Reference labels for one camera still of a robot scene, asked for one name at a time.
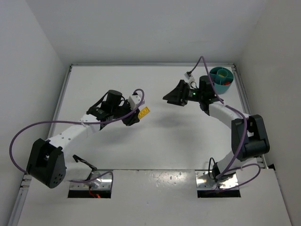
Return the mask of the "yellow lego plate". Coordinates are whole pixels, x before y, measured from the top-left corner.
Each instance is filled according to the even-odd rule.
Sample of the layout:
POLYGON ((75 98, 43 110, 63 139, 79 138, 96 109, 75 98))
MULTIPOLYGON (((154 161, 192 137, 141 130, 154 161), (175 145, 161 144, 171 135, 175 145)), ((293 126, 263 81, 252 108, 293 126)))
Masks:
POLYGON ((146 106, 138 114, 138 119, 142 119, 150 112, 150 109, 146 106))

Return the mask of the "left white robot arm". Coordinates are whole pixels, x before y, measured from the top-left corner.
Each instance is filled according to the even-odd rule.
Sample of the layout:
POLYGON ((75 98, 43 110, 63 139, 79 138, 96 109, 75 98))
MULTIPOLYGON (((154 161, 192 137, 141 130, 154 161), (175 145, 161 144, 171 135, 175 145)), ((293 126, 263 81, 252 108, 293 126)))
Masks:
POLYGON ((90 183, 97 168, 74 154, 74 149, 89 136, 108 124, 122 121, 131 126, 138 123, 139 107, 144 104, 144 91, 137 89, 125 99, 121 92, 108 90, 71 126, 47 140, 37 139, 27 163, 26 172, 48 188, 63 181, 90 183))

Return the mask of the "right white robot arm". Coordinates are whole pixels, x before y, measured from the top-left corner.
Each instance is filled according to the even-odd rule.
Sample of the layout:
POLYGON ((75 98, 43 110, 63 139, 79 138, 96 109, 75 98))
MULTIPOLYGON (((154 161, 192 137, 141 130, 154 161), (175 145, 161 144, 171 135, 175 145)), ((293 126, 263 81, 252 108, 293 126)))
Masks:
POLYGON ((222 160, 214 163, 211 175, 215 181, 243 168, 248 160, 270 151, 263 118, 258 114, 243 114, 224 104, 218 98, 209 76, 200 77, 197 89, 180 80, 171 92, 163 96, 163 100, 178 106, 185 106, 189 101, 197 102, 204 113, 230 128, 231 151, 222 160))

